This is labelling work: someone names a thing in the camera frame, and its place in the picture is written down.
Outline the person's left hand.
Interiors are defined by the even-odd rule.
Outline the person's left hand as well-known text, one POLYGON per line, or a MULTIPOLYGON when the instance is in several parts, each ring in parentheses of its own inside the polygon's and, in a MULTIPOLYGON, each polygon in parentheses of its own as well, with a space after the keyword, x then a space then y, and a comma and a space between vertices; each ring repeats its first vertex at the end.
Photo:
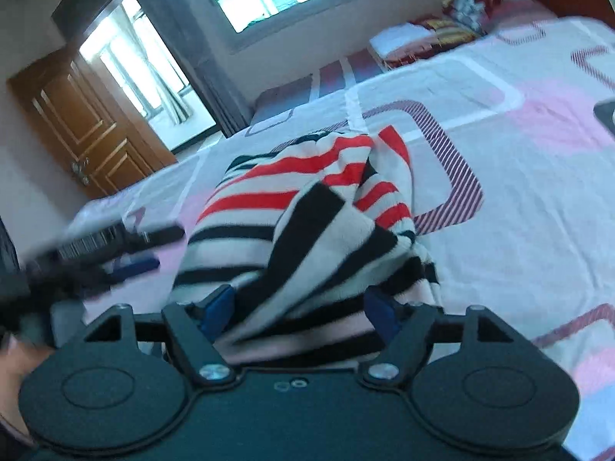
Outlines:
POLYGON ((1 345, 1 426, 10 437, 34 444, 20 412, 19 395, 26 378, 54 353, 53 348, 6 336, 1 345))

